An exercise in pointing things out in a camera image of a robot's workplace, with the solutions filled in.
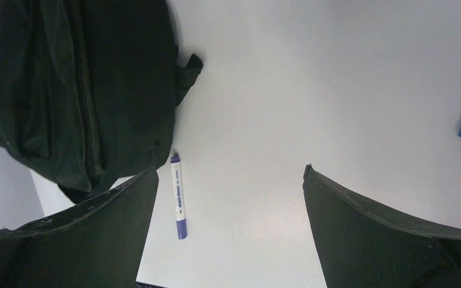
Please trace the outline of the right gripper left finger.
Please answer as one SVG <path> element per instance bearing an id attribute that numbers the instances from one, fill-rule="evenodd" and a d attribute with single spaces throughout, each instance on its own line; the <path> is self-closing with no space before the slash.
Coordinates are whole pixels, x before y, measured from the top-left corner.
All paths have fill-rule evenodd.
<path id="1" fill-rule="evenodd" d="M 18 229 L 0 230 L 0 287 L 140 287 L 158 189 L 148 169 Z"/>

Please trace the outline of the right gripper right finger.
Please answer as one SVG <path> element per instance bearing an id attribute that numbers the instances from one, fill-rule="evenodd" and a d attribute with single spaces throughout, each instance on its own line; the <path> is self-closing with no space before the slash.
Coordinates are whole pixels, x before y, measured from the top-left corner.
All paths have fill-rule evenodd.
<path id="1" fill-rule="evenodd" d="M 461 229 L 362 196 L 311 165 L 303 190 L 328 287 L 461 287 Z"/>

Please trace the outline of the black backpack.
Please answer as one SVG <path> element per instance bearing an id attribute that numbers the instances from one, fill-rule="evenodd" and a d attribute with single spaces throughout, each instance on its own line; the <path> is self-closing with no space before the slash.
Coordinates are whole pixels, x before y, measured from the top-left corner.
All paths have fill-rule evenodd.
<path id="1" fill-rule="evenodd" d="M 0 1 L 0 147 L 80 203 L 169 158 L 203 69 L 166 1 Z"/>

